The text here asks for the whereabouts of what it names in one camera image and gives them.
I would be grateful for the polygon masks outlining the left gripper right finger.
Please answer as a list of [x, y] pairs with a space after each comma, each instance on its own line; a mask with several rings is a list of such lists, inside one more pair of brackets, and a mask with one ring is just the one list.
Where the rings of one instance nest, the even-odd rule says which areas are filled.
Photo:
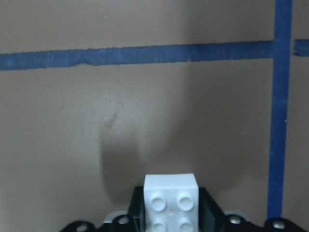
[[201, 232], [225, 230], [225, 214], [204, 187], [199, 187], [198, 228]]

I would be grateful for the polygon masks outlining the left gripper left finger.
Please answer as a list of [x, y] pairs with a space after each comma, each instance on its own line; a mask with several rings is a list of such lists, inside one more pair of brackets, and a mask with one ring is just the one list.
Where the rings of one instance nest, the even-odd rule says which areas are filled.
[[134, 187], [128, 208], [128, 215], [133, 220], [136, 232], [146, 231], [143, 186]]

